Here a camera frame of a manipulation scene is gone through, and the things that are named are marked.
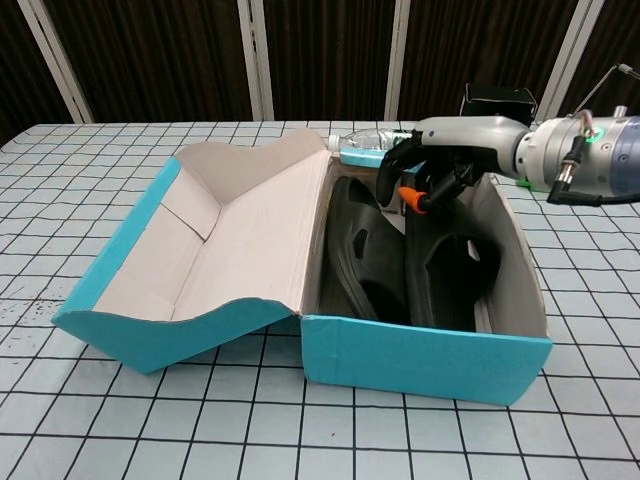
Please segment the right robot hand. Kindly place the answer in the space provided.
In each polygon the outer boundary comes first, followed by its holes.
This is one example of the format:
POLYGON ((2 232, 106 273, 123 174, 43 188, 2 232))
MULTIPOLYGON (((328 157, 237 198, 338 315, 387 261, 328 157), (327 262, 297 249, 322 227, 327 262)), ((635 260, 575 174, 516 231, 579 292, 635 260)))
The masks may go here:
POLYGON ((486 173, 517 176, 517 147, 529 132, 503 116, 430 117, 388 150, 380 164, 375 196, 387 206, 402 173, 415 166, 417 212, 428 212, 457 198, 486 173))

